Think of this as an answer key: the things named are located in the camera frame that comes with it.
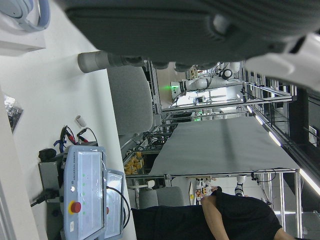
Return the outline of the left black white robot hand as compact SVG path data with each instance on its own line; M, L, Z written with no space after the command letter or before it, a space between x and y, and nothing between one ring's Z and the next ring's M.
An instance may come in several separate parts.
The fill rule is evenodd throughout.
M99 50L178 69L245 61L248 71L320 89L317 0L64 0Z

